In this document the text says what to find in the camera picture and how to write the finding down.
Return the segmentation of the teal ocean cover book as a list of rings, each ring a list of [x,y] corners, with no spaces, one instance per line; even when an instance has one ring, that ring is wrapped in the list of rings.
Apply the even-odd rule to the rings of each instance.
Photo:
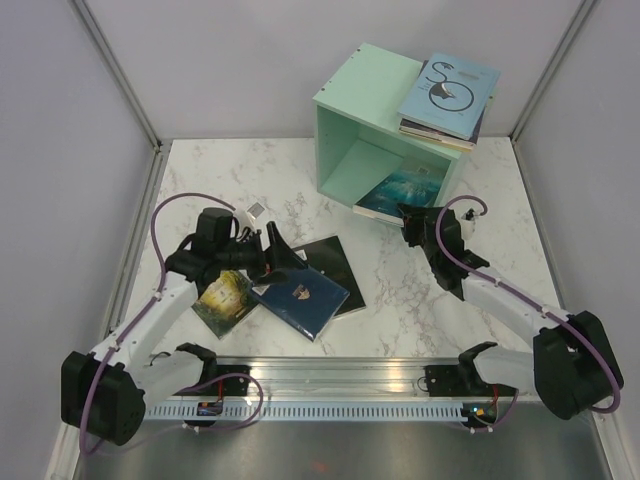
[[[435,177],[412,173],[404,168],[405,160],[354,204],[354,213],[402,226],[398,203],[421,207],[431,207],[434,204],[445,175]]]

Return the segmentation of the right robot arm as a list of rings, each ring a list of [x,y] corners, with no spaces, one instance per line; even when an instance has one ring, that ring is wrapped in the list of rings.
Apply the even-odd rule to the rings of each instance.
[[[529,347],[521,352],[487,341],[469,348],[458,357],[456,389],[470,396],[491,388],[535,394],[563,420],[585,410],[618,410],[624,379],[601,320],[544,304],[467,249],[465,235],[486,206],[462,217],[450,204],[398,208],[405,242],[422,249],[437,284],[492,315]]]

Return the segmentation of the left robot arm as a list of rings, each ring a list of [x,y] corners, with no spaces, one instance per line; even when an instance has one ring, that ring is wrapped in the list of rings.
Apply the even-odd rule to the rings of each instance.
[[[206,208],[188,235],[162,264],[157,290],[138,313],[123,322],[89,353],[71,352],[61,366],[61,419],[106,442],[122,446],[139,429],[147,410],[168,397],[192,389],[211,393],[219,381],[213,351],[183,343],[164,358],[154,348],[179,317],[199,300],[221,273],[244,271],[257,285],[287,280],[305,270],[296,254],[269,222],[264,247],[259,231],[238,240],[239,224],[222,208]]]

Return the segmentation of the pale green book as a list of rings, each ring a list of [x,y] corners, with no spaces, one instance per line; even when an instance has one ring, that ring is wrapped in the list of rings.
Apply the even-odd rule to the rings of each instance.
[[[442,167],[438,163],[414,157],[408,157],[405,160],[404,168],[415,174],[435,177],[443,177],[446,173],[446,168]]]

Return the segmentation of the navy blue book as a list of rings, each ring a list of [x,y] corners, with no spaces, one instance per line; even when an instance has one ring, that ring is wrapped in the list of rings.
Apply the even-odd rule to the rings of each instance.
[[[253,285],[251,296],[272,314],[313,342],[350,293],[319,271],[286,271],[287,280]]]

